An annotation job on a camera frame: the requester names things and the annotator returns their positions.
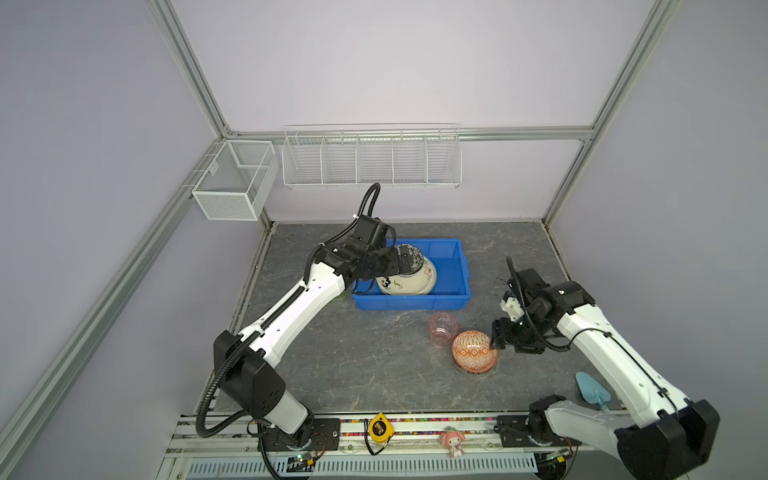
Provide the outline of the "cream painted plate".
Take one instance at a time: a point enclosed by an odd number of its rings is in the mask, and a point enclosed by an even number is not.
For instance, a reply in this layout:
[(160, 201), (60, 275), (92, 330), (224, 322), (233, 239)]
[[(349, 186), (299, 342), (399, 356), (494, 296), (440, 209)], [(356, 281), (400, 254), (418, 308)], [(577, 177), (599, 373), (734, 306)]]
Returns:
[(410, 275), (377, 277), (379, 289), (385, 295), (419, 296), (428, 295), (436, 286), (437, 270), (433, 262), (425, 258), (422, 267)]

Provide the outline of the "orange patterned bowl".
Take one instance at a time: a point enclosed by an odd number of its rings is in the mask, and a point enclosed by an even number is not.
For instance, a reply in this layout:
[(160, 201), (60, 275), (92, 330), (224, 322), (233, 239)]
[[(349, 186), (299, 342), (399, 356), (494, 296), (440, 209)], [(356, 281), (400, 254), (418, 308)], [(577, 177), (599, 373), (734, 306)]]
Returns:
[(455, 364), (465, 372), (484, 374), (492, 370), (498, 362), (498, 351), (490, 346), (491, 338), (477, 330), (459, 333), (451, 346)]

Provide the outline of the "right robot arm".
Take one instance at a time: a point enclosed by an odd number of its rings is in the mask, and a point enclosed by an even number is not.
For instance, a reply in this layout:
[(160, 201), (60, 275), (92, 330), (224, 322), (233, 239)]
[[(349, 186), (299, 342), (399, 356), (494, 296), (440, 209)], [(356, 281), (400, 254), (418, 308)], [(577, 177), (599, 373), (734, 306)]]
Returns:
[(557, 438), (587, 444), (620, 460), (636, 479), (677, 479), (709, 461), (720, 415), (708, 401), (691, 400), (659, 374), (579, 283), (549, 284), (533, 269), (507, 267), (505, 314), (492, 324), (490, 348), (577, 349), (624, 406), (612, 413), (552, 394), (530, 404), (523, 434), (538, 445)]

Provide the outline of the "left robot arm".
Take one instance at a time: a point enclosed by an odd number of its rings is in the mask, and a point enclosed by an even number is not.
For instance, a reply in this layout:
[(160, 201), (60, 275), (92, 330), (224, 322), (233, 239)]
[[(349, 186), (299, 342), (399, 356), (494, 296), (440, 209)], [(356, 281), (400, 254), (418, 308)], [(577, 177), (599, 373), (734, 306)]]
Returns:
[(332, 300), (358, 281), (398, 269), (392, 227), (374, 216), (378, 183), (365, 192), (352, 222), (318, 243), (298, 282), (264, 315), (238, 333), (222, 332), (213, 345), (214, 373), (200, 400), (196, 434), (210, 438), (249, 417), (275, 427), (286, 442), (310, 441), (313, 414), (287, 389), (276, 371), (299, 333)]

